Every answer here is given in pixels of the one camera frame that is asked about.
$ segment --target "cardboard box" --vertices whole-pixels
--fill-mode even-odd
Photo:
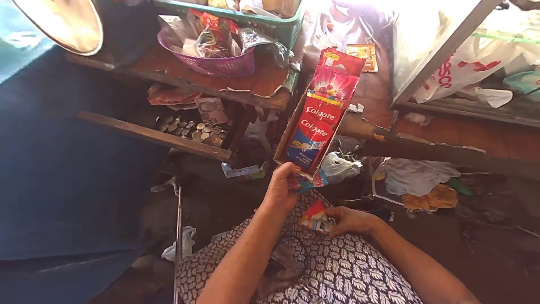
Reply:
[[[261,168],[254,165],[251,167],[241,168],[241,169],[232,169],[231,165],[228,163],[221,163],[221,169],[225,177],[234,181],[248,181],[254,179],[261,179],[265,177],[266,162],[262,164]]]
[[[285,150],[287,149],[287,145],[289,143],[289,140],[291,139],[291,136],[293,135],[294,130],[296,129],[296,125],[298,124],[298,120],[300,119],[300,115],[302,115],[304,104],[306,104],[306,96],[307,96],[307,91],[308,91],[309,87],[311,87],[311,83],[308,85],[308,87],[306,88],[306,91],[304,92],[304,94],[300,98],[300,101],[298,102],[298,105],[294,109],[294,112],[293,112],[293,115],[291,116],[291,119],[287,123],[287,127],[285,128],[285,132],[283,133],[283,135],[281,137],[281,140],[279,141],[278,149],[275,151],[275,154],[274,154],[274,161],[276,163],[278,163],[278,164],[284,164],[284,163],[289,161],[286,158]],[[330,149],[330,144],[332,143],[332,141],[334,141],[334,136],[336,135],[337,130],[338,130],[339,126],[341,125],[341,121],[343,120],[343,117],[347,113],[346,108],[348,107],[348,104],[346,104],[344,107],[345,107],[345,112],[343,113],[343,115],[341,115],[341,118],[339,119],[339,121],[337,123],[337,126],[335,128],[334,134],[332,134],[332,137],[330,138],[330,140],[326,143],[326,145],[324,147],[324,151],[319,156],[319,159],[317,160],[318,164],[317,164],[317,166],[315,166],[315,169],[312,169],[312,171],[310,171],[310,172],[300,171],[300,175],[305,176],[310,181],[313,181],[313,175],[317,171],[319,171],[319,169],[321,168],[322,160],[328,154],[328,150]]]

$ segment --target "cloth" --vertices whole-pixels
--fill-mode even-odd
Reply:
[[[293,285],[274,292],[258,303],[422,303],[410,284],[388,260],[359,235],[342,234],[333,239],[298,229],[304,210],[322,200],[314,190],[299,196],[296,207],[281,227],[280,243],[293,254],[303,276]],[[195,303],[206,280],[247,227],[251,218],[184,261],[177,272],[179,295]]]
[[[401,196],[403,206],[411,210],[436,211],[437,208],[454,208],[457,204],[456,190],[445,184],[436,185],[427,195],[416,196],[403,194]]]
[[[436,185],[447,182],[451,177],[461,176],[451,163],[391,157],[384,159],[373,174],[373,179],[381,180],[385,174],[388,192],[416,196],[427,195]]]

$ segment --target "small box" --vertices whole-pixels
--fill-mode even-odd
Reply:
[[[274,161],[276,163],[278,163],[278,164],[284,164],[284,163],[289,161],[285,157],[285,150],[287,149],[287,145],[289,143],[289,140],[291,139],[291,136],[293,135],[294,130],[296,129],[296,125],[298,124],[298,119],[300,118],[300,115],[302,115],[304,104],[306,103],[306,96],[307,96],[307,92],[309,90],[309,87],[311,87],[311,84],[308,85],[308,88],[306,89],[306,91],[304,92],[302,97],[300,98],[300,101],[298,102],[298,105],[294,109],[293,115],[291,116],[291,119],[289,120],[289,122],[287,124],[287,127],[285,128],[285,132],[283,133],[283,135],[282,135],[282,137],[281,137],[281,139],[279,141],[278,148],[277,148],[277,150],[275,151],[275,154],[274,154]],[[330,140],[326,143],[326,146],[323,148],[324,151],[323,151],[323,153],[321,153],[321,155],[319,156],[319,159],[317,160],[319,163],[310,172],[300,171],[300,173],[299,173],[300,175],[305,176],[310,181],[313,181],[313,175],[317,171],[319,171],[319,169],[321,168],[322,160],[328,154],[328,149],[330,148],[330,144],[334,140],[334,136],[336,135],[337,130],[339,128],[339,125],[341,124],[341,121],[343,120],[343,117],[344,117],[345,114],[346,114],[346,112],[343,113],[343,115],[341,115],[341,118],[339,119],[339,121],[338,121],[338,123],[336,125],[336,129],[334,131],[334,134],[332,135]]]

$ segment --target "green basket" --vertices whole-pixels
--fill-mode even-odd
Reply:
[[[178,0],[153,0],[160,13],[173,14],[187,13],[189,9],[209,12],[215,16],[235,21],[239,27],[255,27],[266,35],[277,38],[289,50],[293,48],[298,37],[304,12],[302,11],[303,0],[298,6],[296,15],[289,19],[272,18],[254,14],[245,14],[239,11],[213,8],[207,5],[182,2]]]

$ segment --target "purple basket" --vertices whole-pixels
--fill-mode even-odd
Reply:
[[[201,74],[215,77],[241,78],[255,72],[255,58],[253,56],[255,48],[249,48],[243,55],[231,58],[201,58],[184,55],[171,50],[165,41],[163,30],[158,33],[158,42],[192,70]]]

